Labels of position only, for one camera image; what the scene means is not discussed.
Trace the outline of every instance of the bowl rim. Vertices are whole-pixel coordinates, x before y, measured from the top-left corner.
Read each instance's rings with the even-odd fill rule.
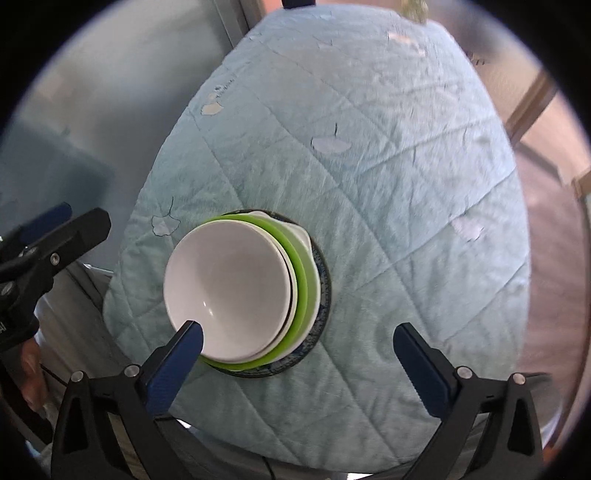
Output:
[[[256,360],[259,357],[259,355],[265,355],[268,352],[271,352],[277,345],[279,345],[279,342],[281,341],[281,339],[287,334],[287,332],[291,328],[291,324],[293,323],[293,320],[296,316],[296,307],[297,307],[297,299],[298,299],[296,271],[294,270],[294,267],[291,264],[291,261],[289,260],[289,255],[287,255],[287,252],[281,246],[281,244],[279,243],[279,240],[277,240],[269,232],[267,232],[265,229],[262,229],[258,225],[254,225],[253,223],[249,223],[249,222],[243,222],[243,223],[246,223],[247,225],[252,227],[252,229],[259,232],[261,235],[269,237],[269,239],[274,243],[274,245],[277,247],[279,252],[281,252],[281,255],[283,256],[283,254],[285,254],[284,261],[285,261],[285,264],[287,266],[287,270],[289,271],[289,275],[290,275],[291,301],[290,301],[290,309],[287,312],[287,315],[285,316],[285,322],[283,323],[281,330],[279,331],[277,336],[271,341],[271,343],[269,343],[265,348],[262,348],[257,353],[255,353],[255,354],[251,355],[250,357],[247,357],[241,361],[236,361],[236,362],[231,362],[231,363],[230,362],[223,362],[223,363],[227,363],[227,364],[231,364],[231,365],[237,365],[237,364],[250,362],[252,360]]]
[[[238,369],[249,370],[251,368],[260,367],[261,365],[270,363],[274,358],[276,358],[287,348],[289,348],[292,345],[292,343],[298,338],[298,332],[300,331],[300,328],[306,318],[306,310],[308,305],[308,281],[306,279],[304,265],[293,244],[287,239],[284,233],[281,232],[281,230],[279,230],[270,220],[266,220],[252,215],[230,214],[220,215],[206,220],[203,223],[214,222],[216,220],[239,220],[243,222],[248,222],[252,223],[253,225],[257,225],[261,227],[263,230],[269,232],[284,248],[295,271],[295,280],[298,288],[298,299],[295,307],[294,319],[291,323],[289,330],[287,330],[285,336],[281,339],[281,341],[273,350],[266,353],[262,357],[257,358],[256,360],[243,362],[241,364],[227,364],[224,362],[211,360],[205,356],[202,356],[203,360],[213,367],[222,369],[232,369],[234,371],[237,371]]]
[[[234,224],[238,223],[238,222],[234,222],[233,220],[226,219],[226,218],[220,219],[220,220],[221,220],[221,222],[217,222],[217,223],[234,223]],[[171,281],[171,277],[170,277],[171,260],[173,259],[174,253],[175,252],[177,252],[177,253],[179,252],[178,248],[182,244],[186,244],[187,241],[190,240],[189,237],[191,237],[191,235],[193,233],[197,233],[198,231],[202,231],[203,228],[206,228],[207,225],[210,226],[210,224],[211,224],[211,222],[204,222],[201,225],[198,225],[197,227],[195,227],[194,229],[192,229],[189,233],[187,233],[187,235],[185,235],[181,239],[181,241],[175,246],[173,252],[171,253],[171,255],[170,255],[170,257],[169,257],[169,259],[167,261],[166,269],[165,269],[165,272],[164,272],[163,296],[164,296],[164,304],[165,304],[165,308],[166,308],[166,311],[167,311],[168,320],[171,323],[172,327],[175,328],[175,329],[177,329],[178,327],[175,326],[175,324],[173,323],[173,317],[171,315],[171,311],[170,311],[170,308],[169,308],[169,303],[170,302],[168,302],[167,299],[166,299],[166,292],[167,292],[166,284]],[[258,236],[265,241],[265,243],[268,245],[269,249],[271,249],[274,252],[274,254],[278,257],[278,259],[281,260],[278,263],[281,264],[281,272],[282,272],[282,275],[285,277],[285,280],[286,280],[286,282],[285,282],[286,285],[285,286],[287,288],[285,289],[285,294],[286,294],[286,299],[288,301],[287,302],[284,302],[285,303],[284,311],[283,311],[283,314],[281,316],[282,321],[281,322],[278,322],[278,326],[274,327],[276,331],[274,333],[274,336],[271,339],[271,340],[274,340],[277,337],[277,335],[279,335],[280,332],[283,330],[283,327],[285,325],[285,320],[287,319],[287,317],[289,316],[290,311],[291,311],[291,304],[292,304],[292,301],[293,301],[292,279],[291,279],[291,275],[290,275],[290,272],[289,272],[289,267],[287,265],[287,262],[285,261],[285,258],[281,255],[281,251],[277,248],[277,246],[273,243],[273,241],[271,239],[269,239],[268,237],[266,237],[265,235],[261,235],[261,232],[257,232],[255,229],[249,229],[249,230],[256,232],[258,234]],[[266,345],[264,345],[262,348],[259,348],[258,351],[263,350],[265,347],[266,347]]]

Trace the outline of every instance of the black clamp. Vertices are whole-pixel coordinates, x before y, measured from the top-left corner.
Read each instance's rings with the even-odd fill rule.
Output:
[[[72,209],[62,203],[0,242],[0,352],[23,343],[39,329],[35,305],[51,290],[53,277],[104,241],[111,229],[109,215],[96,208],[70,220]],[[13,412],[45,444],[51,424],[33,412],[0,362],[0,387]]]
[[[203,347],[203,330],[188,320],[143,366],[114,377],[90,379],[74,372],[60,407],[51,457],[56,480],[131,480],[108,413],[120,415],[151,480],[193,477],[154,423],[168,412]]]
[[[465,480],[529,478],[542,466],[540,428],[526,378],[479,378],[454,368],[427,345],[410,323],[394,332],[394,351],[428,413],[441,425],[404,476],[405,480],[446,479],[462,452],[476,416],[488,413]]]

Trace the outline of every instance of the light blue quilt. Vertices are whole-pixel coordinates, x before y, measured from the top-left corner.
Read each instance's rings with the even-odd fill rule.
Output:
[[[412,322],[455,365],[506,378],[528,313],[527,216],[503,125],[440,25],[370,7],[267,16],[199,89],[129,220],[105,300],[135,362],[173,334],[174,246],[230,210],[275,210],[324,252],[321,341],[271,378],[199,362],[171,412],[262,455],[375,472],[434,432],[394,352]]]

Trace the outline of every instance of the wooden floor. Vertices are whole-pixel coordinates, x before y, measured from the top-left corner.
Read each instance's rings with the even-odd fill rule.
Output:
[[[530,316],[519,369],[551,373],[568,407],[589,344],[585,219],[570,186],[519,148],[515,156],[528,208],[532,266]]]

